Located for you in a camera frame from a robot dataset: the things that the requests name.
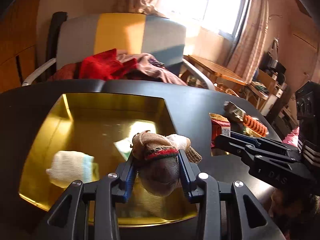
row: window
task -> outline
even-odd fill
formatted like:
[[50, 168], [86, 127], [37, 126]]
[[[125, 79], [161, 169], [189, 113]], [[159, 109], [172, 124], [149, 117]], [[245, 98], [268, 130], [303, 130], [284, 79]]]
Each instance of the window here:
[[234, 39], [248, 0], [166, 0], [170, 14], [200, 21], [202, 27]]

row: white armrest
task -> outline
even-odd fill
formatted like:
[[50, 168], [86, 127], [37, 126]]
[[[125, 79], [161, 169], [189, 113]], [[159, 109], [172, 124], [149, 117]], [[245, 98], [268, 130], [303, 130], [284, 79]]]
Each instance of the white armrest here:
[[46, 63], [38, 67], [35, 71], [33, 71], [22, 83], [22, 86], [31, 85], [32, 82], [40, 76], [44, 71], [46, 71], [49, 67], [51, 67], [54, 63], [56, 63], [56, 58], [52, 58], [48, 60]]
[[182, 61], [186, 69], [189, 70], [195, 78], [199, 79], [202, 83], [204, 83], [209, 90], [215, 91], [214, 85], [212, 84], [209, 78], [207, 78], [200, 70], [198, 70], [195, 66], [186, 61], [184, 58], [182, 59]]

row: wall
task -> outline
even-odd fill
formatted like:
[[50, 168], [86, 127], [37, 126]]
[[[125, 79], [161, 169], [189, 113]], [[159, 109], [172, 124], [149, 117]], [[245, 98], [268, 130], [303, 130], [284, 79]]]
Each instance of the wall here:
[[320, 83], [320, 51], [318, 49], [318, 57], [316, 62], [315, 70], [312, 74], [311, 81], [315, 83]]
[[272, 17], [270, 20], [264, 50], [268, 50], [273, 37], [279, 37], [279, 62], [287, 69], [286, 83], [291, 89], [289, 93], [283, 95], [286, 97], [284, 99], [286, 104], [291, 95], [313, 77], [319, 47], [319, 31], [312, 18], [299, 10], [295, 0], [268, 0], [268, 2], [269, 15], [283, 16], [283, 18]]
[[[46, 40], [54, 12], [65, 11], [71, 19], [87, 14], [117, 12], [116, 3], [117, 0], [40, 0], [37, 17], [38, 65], [45, 62]], [[201, 28], [197, 23], [188, 21], [184, 24], [187, 26], [184, 54], [195, 54], [223, 64], [232, 43]]]

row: black tabletop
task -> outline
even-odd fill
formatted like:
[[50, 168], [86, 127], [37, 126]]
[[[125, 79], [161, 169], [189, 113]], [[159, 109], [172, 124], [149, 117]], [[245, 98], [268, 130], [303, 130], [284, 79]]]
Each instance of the black tabletop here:
[[[249, 168], [239, 157], [211, 156], [209, 113], [223, 114], [225, 101], [232, 101], [247, 114], [257, 117], [267, 126], [268, 137], [279, 140], [269, 123], [248, 101], [220, 92], [160, 82], [65, 80], [25, 86], [0, 95], [0, 222], [9, 222], [30, 232], [44, 215], [44, 211], [19, 198], [20, 176], [33, 139], [47, 113], [62, 93], [72, 92], [122, 93], [164, 98], [177, 133], [190, 138], [192, 147], [202, 155], [203, 160], [199, 163], [201, 171], [219, 181], [232, 183], [234, 180], [241, 180], [261, 201], [270, 195], [272, 187], [250, 176]], [[161, 231], [163, 234], [179, 228], [184, 233], [174, 235], [174, 238], [190, 239], [194, 235], [195, 226], [196, 218], [152, 228], [154, 232]], [[122, 239], [132, 237], [132, 234], [138, 234], [137, 237], [144, 234], [147, 236], [150, 230], [151, 228], [122, 229], [121, 235]]]

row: red cloth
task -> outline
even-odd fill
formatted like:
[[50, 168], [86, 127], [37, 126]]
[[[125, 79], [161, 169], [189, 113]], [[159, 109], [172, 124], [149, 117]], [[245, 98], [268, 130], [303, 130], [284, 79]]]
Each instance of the red cloth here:
[[122, 79], [128, 72], [137, 69], [137, 59], [133, 58], [123, 64], [116, 60], [117, 50], [108, 50], [86, 57], [80, 66], [79, 78]]

